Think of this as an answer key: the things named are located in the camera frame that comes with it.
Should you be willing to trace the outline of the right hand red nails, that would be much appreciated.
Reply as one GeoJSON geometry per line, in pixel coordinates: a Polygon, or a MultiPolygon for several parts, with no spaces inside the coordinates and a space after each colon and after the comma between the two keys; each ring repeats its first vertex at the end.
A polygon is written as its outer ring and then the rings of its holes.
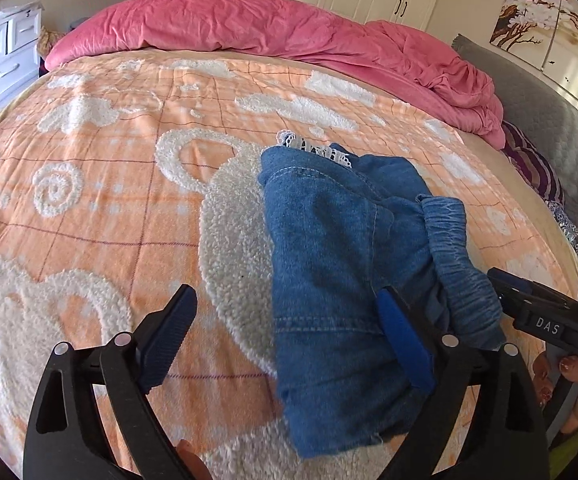
{"type": "Polygon", "coordinates": [[[567,385],[569,390],[562,394],[561,411],[548,426],[550,440],[558,434],[567,437],[578,431],[578,356],[549,359],[544,351],[533,362],[533,387],[541,408],[559,393],[557,384],[567,385]]]}

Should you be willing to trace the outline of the left hand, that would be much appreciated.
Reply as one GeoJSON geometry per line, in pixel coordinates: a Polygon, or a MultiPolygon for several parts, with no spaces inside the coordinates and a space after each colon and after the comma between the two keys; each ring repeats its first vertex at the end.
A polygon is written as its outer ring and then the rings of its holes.
{"type": "Polygon", "coordinates": [[[203,460],[194,452],[192,445],[187,440],[180,440],[176,445],[176,451],[180,459],[186,464],[187,468],[197,480],[212,480],[212,474],[203,460]]]}

